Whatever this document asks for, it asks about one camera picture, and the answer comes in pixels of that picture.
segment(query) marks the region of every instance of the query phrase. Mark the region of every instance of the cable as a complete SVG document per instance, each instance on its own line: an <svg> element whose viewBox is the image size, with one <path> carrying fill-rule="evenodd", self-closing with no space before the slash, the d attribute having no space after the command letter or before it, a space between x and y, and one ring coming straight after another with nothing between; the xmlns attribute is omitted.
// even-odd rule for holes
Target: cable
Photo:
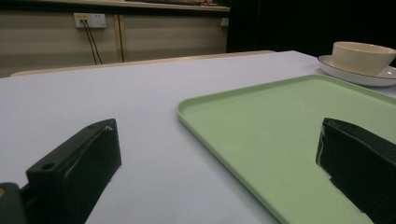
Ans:
<svg viewBox="0 0 396 224"><path fill-rule="evenodd" d="M87 33L88 40L90 41L93 60L95 61L95 64L98 64L98 63L96 62L95 53L93 52L93 46L92 46L91 38L90 38L90 35L88 34L87 26L85 25L85 22L86 22L86 21L81 21L81 22L82 22L82 24L84 25L85 33Z"/></svg>
<svg viewBox="0 0 396 224"><path fill-rule="evenodd" d="M87 21L84 21L84 22L86 22L86 24L87 24L88 31L90 32L90 35L91 35L91 38L92 38L93 45L95 46L95 49L96 49L96 55L98 56L99 62L100 62L100 64L103 64L103 62L102 62L102 59L101 59L101 58L100 58L100 56L99 56L98 48L96 47L95 39L93 39L93 35L92 35L92 33L91 33L91 28L90 28L90 26L88 25L88 22L87 22Z"/></svg>

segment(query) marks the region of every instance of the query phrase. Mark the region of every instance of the table surface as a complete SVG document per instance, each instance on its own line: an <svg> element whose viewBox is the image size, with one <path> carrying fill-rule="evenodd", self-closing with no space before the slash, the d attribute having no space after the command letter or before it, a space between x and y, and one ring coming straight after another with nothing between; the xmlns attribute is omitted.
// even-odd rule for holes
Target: table surface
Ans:
<svg viewBox="0 0 396 224"><path fill-rule="evenodd" d="M277 223L187 130L188 98L324 74L297 51L133 64L0 79L0 181L25 171L85 126L116 119L122 166L87 223ZM375 88L396 97L395 87Z"/></svg>

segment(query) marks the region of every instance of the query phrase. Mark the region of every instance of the white plate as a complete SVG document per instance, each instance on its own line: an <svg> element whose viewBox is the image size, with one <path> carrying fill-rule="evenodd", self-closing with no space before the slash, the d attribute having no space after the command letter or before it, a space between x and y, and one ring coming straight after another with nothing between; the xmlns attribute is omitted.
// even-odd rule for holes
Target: white plate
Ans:
<svg viewBox="0 0 396 224"><path fill-rule="evenodd" d="M318 57L320 68L332 77L343 79L362 86L386 87L396 85L396 68L388 66L375 77L361 75L337 68L332 63L332 55Z"/></svg>

